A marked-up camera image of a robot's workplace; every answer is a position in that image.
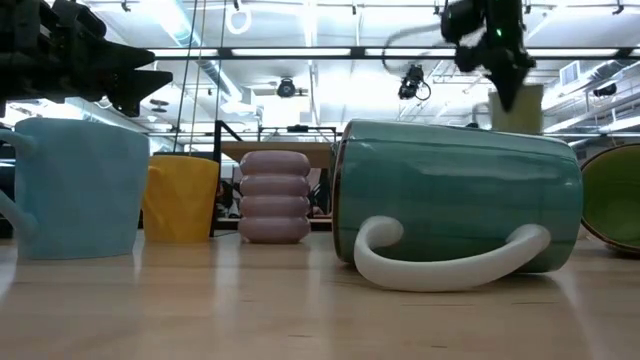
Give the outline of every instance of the mug lying on its side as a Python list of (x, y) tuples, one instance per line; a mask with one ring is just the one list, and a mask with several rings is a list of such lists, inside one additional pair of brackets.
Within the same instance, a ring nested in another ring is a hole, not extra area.
[(353, 121), (336, 162), (336, 252), (383, 287), (451, 291), (551, 271), (575, 244), (581, 174), (561, 141)]
[(640, 144), (605, 150), (582, 164), (582, 224), (611, 249), (640, 254)]

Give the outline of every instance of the mug handle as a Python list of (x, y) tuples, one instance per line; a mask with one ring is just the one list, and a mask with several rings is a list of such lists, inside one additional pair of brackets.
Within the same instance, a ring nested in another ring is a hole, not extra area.
[[(0, 130), (0, 141), (13, 146), (16, 152), (24, 156), (33, 155), (38, 147), (33, 137), (11, 130)], [(27, 237), (37, 230), (38, 222), (36, 218), (22, 211), (3, 191), (0, 191), (0, 213), (9, 220), (16, 232), (23, 237)]]
[(379, 286), (402, 291), (459, 291), (506, 276), (540, 254), (551, 243), (543, 226), (528, 224), (514, 230), (506, 245), (485, 254), (434, 262), (409, 262), (384, 258), (372, 249), (402, 238), (402, 224), (390, 217), (367, 219), (356, 238), (354, 258), (358, 271)]

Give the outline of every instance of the security camera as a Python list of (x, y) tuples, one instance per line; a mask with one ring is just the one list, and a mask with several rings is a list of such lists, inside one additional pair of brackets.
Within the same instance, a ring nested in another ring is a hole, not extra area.
[(290, 98), (296, 95), (296, 87), (293, 85), (293, 80), (289, 78), (282, 79), (278, 90), (276, 91), (281, 98)]

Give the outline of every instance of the wooden table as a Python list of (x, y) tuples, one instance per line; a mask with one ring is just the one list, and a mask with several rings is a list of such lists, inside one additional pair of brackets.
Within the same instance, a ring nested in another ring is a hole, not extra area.
[(42, 262), (0, 245), (0, 359), (640, 359), (640, 261), (588, 241), (549, 276), (456, 294), (374, 288), (326, 234), (143, 243)]

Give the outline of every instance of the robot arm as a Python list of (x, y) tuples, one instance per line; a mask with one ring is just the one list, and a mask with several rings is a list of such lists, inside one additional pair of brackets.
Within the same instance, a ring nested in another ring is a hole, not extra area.
[(47, 98), (63, 103), (107, 96), (122, 114), (136, 117), (140, 101), (173, 80), (170, 72), (144, 71), (155, 55), (107, 41), (107, 27), (74, 1), (0, 0), (0, 118), (7, 101)]
[[(485, 26), (474, 46), (462, 46), (462, 37)], [(483, 66), (496, 86), (505, 111), (531, 68), (536, 66), (524, 48), (522, 0), (460, 0), (448, 4), (440, 23), (442, 37), (456, 45), (455, 63), (462, 72)]]

